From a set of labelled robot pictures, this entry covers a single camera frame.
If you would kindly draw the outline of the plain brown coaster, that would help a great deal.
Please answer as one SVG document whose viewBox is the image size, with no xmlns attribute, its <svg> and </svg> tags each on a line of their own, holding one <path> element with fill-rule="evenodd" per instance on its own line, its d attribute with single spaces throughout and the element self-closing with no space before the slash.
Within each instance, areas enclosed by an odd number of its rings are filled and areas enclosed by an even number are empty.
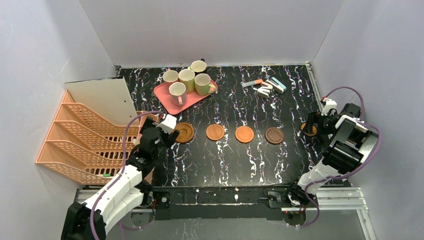
<svg viewBox="0 0 424 240">
<path fill-rule="evenodd" d="M 211 141 L 219 141 L 225 135 L 225 129 L 220 124 L 211 124 L 206 128 L 206 137 Z"/>
</svg>

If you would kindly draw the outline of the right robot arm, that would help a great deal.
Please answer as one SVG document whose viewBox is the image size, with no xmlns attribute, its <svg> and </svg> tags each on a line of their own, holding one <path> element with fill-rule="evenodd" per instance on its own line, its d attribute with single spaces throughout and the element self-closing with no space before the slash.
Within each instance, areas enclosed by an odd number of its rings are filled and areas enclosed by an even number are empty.
<svg viewBox="0 0 424 240">
<path fill-rule="evenodd" d="M 327 141 L 321 160 L 288 188 L 285 194 L 288 204 L 295 207 L 308 205 L 325 183 L 342 179 L 366 162 L 368 153 L 364 144 L 377 139 L 378 134 L 360 122 L 361 112 L 360 106 L 347 103 L 341 112 L 334 107 L 325 107 L 322 111 L 308 114 L 301 131 Z"/>
</svg>

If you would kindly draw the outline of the brown grooved wooden coaster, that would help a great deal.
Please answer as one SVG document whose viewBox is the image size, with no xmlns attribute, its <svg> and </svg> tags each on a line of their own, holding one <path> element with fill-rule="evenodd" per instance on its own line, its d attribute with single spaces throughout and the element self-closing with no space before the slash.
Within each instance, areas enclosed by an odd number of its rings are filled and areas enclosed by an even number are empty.
<svg viewBox="0 0 424 240">
<path fill-rule="evenodd" d="M 194 127 L 187 122 L 180 122 L 175 126 L 175 130 L 179 131 L 179 135 L 176 138 L 178 143 L 188 143 L 190 142 L 195 134 Z"/>
</svg>

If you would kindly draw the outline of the green mug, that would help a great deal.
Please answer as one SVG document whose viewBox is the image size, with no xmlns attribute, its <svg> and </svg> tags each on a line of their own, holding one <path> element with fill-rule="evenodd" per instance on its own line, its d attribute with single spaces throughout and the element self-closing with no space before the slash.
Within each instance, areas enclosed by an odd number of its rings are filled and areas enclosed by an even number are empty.
<svg viewBox="0 0 424 240">
<path fill-rule="evenodd" d="M 200 96 L 214 93 L 217 87 L 212 84 L 211 77 L 206 73 L 200 73 L 194 78 L 195 89 Z"/>
</svg>

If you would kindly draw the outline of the light wooden coaster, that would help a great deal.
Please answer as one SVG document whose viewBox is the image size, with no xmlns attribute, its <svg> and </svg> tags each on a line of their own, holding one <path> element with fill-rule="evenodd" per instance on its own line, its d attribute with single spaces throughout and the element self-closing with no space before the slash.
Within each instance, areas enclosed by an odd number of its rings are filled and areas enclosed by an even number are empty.
<svg viewBox="0 0 424 240">
<path fill-rule="evenodd" d="M 235 138 L 243 144 L 250 143 L 255 137 L 255 133 L 249 126 L 239 126 L 235 131 Z"/>
</svg>

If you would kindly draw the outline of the pink mug large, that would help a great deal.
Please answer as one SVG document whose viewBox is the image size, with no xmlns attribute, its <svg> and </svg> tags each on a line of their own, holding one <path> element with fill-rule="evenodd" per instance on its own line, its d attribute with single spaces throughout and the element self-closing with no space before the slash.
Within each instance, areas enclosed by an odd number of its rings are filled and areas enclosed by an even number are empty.
<svg viewBox="0 0 424 240">
<path fill-rule="evenodd" d="M 181 82 L 175 82 L 168 88 L 171 101 L 175 106 L 183 107 L 187 102 L 187 88 Z"/>
</svg>

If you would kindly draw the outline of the dark brown wooden coaster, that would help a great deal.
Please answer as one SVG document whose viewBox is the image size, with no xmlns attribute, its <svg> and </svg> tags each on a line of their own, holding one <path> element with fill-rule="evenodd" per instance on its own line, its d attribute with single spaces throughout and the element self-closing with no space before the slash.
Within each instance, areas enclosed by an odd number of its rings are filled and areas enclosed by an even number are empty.
<svg viewBox="0 0 424 240">
<path fill-rule="evenodd" d="M 265 139 L 270 143 L 270 144 L 280 144 L 284 141 L 285 135 L 284 132 L 277 127 L 270 127 L 265 131 Z"/>
</svg>

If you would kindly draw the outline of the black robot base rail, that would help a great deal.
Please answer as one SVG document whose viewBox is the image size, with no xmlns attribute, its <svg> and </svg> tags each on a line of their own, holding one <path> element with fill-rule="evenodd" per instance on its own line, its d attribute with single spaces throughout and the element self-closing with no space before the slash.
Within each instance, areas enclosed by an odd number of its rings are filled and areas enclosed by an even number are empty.
<svg viewBox="0 0 424 240">
<path fill-rule="evenodd" d="M 326 211 L 356 211 L 362 228 L 371 226 L 368 207 L 360 188 L 320 188 L 312 202 L 290 205 L 285 198 L 287 185 L 241 187 L 155 186 L 144 203 L 125 203 L 106 214 L 106 231 L 127 214 L 150 213 L 157 221 L 175 219 L 267 219 L 288 228 L 311 226 Z"/>
</svg>

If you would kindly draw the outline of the orange black round coaster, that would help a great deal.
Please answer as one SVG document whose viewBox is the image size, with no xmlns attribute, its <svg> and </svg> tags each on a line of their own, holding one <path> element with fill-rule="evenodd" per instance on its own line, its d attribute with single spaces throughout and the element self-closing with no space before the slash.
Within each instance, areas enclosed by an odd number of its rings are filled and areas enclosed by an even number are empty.
<svg viewBox="0 0 424 240">
<path fill-rule="evenodd" d="M 307 135 L 310 137 L 313 137 L 318 133 L 317 127 L 313 123 L 309 123 L 309 122 L 302 123 L 300 129 L 304 135 Z"/>
</svg>

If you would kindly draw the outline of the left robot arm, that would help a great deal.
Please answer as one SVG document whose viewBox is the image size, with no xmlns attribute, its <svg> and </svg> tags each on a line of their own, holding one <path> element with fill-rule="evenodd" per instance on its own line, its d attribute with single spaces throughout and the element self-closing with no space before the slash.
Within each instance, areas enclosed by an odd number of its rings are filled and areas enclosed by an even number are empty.
<svg viewBox="0 0 424 240">
<path fill-rule="evenodd" d="M 165 132 L 159 125 L 143 127 L 139 143 L 129 153 L 125 166 L 101 190 L 83 203 L 72 203 L 66 213 L 62 240 L 104 240 L 109 231 L 140 206 L 149 185 L 145 177 L 155 162 L 180 135 L 179 130 Z"/>
</svg>

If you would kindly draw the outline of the pink serving tray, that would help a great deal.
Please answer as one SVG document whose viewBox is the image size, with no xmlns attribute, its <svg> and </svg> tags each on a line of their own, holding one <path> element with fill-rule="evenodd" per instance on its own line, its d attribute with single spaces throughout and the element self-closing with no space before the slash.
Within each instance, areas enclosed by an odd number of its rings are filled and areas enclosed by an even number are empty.
<svg viewBox="0 0 424 240">
<path fill-rule="evenodd" d="M 211 82 L 213 85 L 215 85 L 218 88 L 217 84 L 213 80 L 211 80 Z M 186 104 L 183 107 L 178 107 L 172 103 L 171 95 L 169 93 L 169 87 L 170 87 L 169 84 L 162 83 L 156 86 L 153 92 L 154 92 L 154 95 L 160 101 L 160 103 L 163 105 L 163 107 L 166 109 L 166 111 L 171 115 L 177 115 L 181 113 L 182 111 L 188 109 L 189 107 L 192 107 L 199 101 L 202 101 L 207 96 L 211 95 L 209 94 L 206 96 L 201 96 L 197 93 L 196 90 L 194 90 L 193 92 L 187 93 Z"/>
</svg>

